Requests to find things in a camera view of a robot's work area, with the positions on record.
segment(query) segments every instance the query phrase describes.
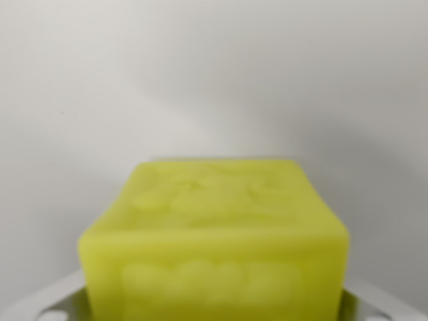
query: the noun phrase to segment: soap top surface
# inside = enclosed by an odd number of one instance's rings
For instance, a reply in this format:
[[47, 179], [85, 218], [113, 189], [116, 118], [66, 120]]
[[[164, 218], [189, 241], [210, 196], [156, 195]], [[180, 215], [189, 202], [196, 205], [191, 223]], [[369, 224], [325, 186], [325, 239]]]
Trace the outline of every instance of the soap top surface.
[[281, 228], [344, 230], [292, 160], [180, 160], [138, 165], [88, 233]]

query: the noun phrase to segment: white backdrop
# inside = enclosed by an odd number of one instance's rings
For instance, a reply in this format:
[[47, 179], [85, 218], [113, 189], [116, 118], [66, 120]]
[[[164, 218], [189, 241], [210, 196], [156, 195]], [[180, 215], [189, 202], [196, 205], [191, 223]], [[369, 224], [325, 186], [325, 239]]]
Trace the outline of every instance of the white backdrop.
[[428, 1], [0, 0], [0, 310], [159, 156], [290, 156], [428, 310]]

